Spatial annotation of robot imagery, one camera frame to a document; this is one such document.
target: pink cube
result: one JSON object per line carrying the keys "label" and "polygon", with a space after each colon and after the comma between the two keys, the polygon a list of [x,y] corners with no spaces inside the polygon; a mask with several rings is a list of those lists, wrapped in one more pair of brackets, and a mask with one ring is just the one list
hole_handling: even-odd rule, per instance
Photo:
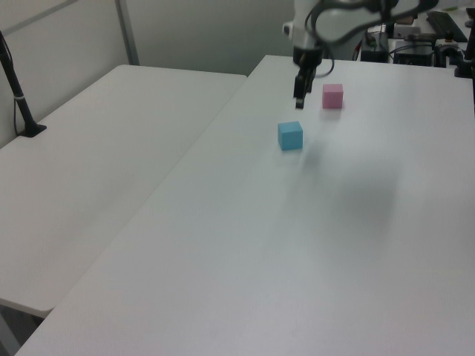
{"label": "pink cube", "polygon": [[324,84],[324,109],[341,109],[343,107],[343,85]]}

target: black cable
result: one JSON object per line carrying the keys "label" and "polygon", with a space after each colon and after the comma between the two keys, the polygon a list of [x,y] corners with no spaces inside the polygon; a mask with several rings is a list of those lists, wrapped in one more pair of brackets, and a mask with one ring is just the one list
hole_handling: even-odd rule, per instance
{"label": "black cable", "polygon": [[410,45],[407,45],[407,46],[402,46],[402,47],[396,48],[395,50],[390,51],[389,54],[393,54],[393,53],[399,52],[401,50],[409,50],[409,49],[418,48],[418,47],[432,47],[432,45],[431,44],[410,44]]}
{"label": "black cable", "polygon": [[321,46],[324,48],[325,51],[328,52],[328,56],[329,58],[332,60],[332,67],[330,68],[330,70],[328,72],[326,72],[325,74],[318,74],[318,75],[315,75],[315,78],[317,79],[320,79],[320,78],[324,78],[326,76],[329,76],[333,70],[335,69],[335,57],[333,55],[333,52],[332,50],[330,50],[330,47],[328,46],[327,43],[319,40],[317,38],[317,34],[313,31],[313,30],[309,30],[308,28],[308,23],[309,23],[309,19],[310,19],[310,16],[312,15],[312,12],[313,12],[313,9],[309,12],[309,14],[307,15],[307,17],[305,18],[305,31],[310,33],[310,35],[312,35],[312,37],[316,40],[316,41],[320,41],[321,42]]}
{"label": "black cable", "polygon": [[13,98],[13,127],[15,128],[15,135],[20,136],[18,130],[16,129],[16,99]]}
{"label": "black cable", "polygon": [[[5,39],[2,39],[2,42],[5,48],[7,49],[8,57],[10,58],[10,63],[12,64],[12,67],[13,67],[13,57],[12,57],[12,53],[10,52],[10,48],[8,47],[7,41],[5,41]],[[19,133],[16,127],[16,99],[14,97],[13,97],[13,127],[15,128],[15,135],[18,137]]]}
{"label": "black cable", "polygon": [[328,47],[328,45],[324,42],[322,42],[322,47],[328,52],[328,56],[329,58],[332,60],[332,67],[330,68],[330,70],[328,72],[326,72],[325,74],[318,74],[315,76],[315,78],[317,79],[320,79],[320,78],[324,78],[326,76],[329,76],[333,70],[335,69],[335,57],[332,53],[332,51],[330,50],[330,47]]}
{"label": "black cable", "polygon": [[379,42],[379,47],[387,53],[387,55],[394,61],[394,57],[391,56],[391,53],[389,53],[389,49],[387,49],[386,47],[384,47],[382,44],[381,44],[381,35],[383,33],[383,24],[381,24],[381,27],[379,28],[379,39],[378,39],[378,42]]}
{"label": "black cable", "polygon": [[3,42],[4,46],[5,46],[5,48],[7,48],[8,57],[10,57],[10,63],[11,63],[12,66],[13,66],[13,57],[12,57],[12,53],[10,52],[10,48],[8,47],[7,41],[5,41],[5,39],[2,39],[2,42]]}

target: cube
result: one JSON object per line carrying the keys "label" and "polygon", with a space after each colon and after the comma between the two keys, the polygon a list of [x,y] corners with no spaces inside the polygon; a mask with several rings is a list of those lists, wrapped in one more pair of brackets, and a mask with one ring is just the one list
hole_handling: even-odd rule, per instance
{"label": "cube", "polygon": [[322,102],[324,109],[341,109],[343,107],[343,85],[324,84]]}
{"label": "cube", "polygon": [[282,151],[300,150],[304,146],[304,130],[300,122],[285,122],[278,125],[278,140]]}

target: white table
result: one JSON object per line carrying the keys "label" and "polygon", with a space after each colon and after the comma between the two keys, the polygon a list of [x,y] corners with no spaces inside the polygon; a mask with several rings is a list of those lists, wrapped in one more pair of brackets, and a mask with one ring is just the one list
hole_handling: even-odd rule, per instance
{"label": "white table", "polygon": [[471,81],[338,61],[297,111],[295,74],[262,61],[18,356],[473,354]]}
{"label": "white table", "polygon": [[0,150],[0,304],[44,317],[244,76],[121,66]]}

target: equipment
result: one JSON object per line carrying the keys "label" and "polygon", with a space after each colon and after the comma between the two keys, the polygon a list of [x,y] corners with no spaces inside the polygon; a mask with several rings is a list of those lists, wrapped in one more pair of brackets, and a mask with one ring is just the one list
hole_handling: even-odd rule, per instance
{"label": "equipment", "polygon": [[27,100],[24,98],[22,87],[16,77],[15,70],[13,69],[13,60],[8,50],[5,38],[0,31],[0,62],[3,66],[5,74],[7,75],[8,82],[12,88],[13,96],[16,104],[20,108],[24,120],[24,131],[19,133],[19,136],[34,137],[40,132],[46,130],[46,126],[38,125],[31,116],[30,109],[27,104]]}
{"label": "equipment", "polygon": [[398,41],[394,50],[395,65],[432,66],[432,44],[430,42]]}
{"label": "equipment", "polygon": [[[374,41],[368,41],[368,35]],[[388,48],[387,33],[365,33],[361,41],[361,61],[387,63]]]}
{"label": "equipment", "polygon": [[444,39],[448,33],[453,33],[453,39],[457,42],[467,42],[467,37],[453,21],[448,13],[432,11],[427,14],[430,26],[436,31],[440,39]]}
{"label": "equipment", "polygon": [[312,92],[317,66],[321,64],[324,51],[333,60],[328,45],[341,44],[360,31],[384,22],[395,22],[435,7],[438,0],[414,1],[407,7],[404,2],[398,13],[393,13],[397,0],[295,0],[295,18],[284,24],[284,33],[294,44],[293,60],[300,70],[295,78],[294,97],[296,108],[303,109],[305,96]]}

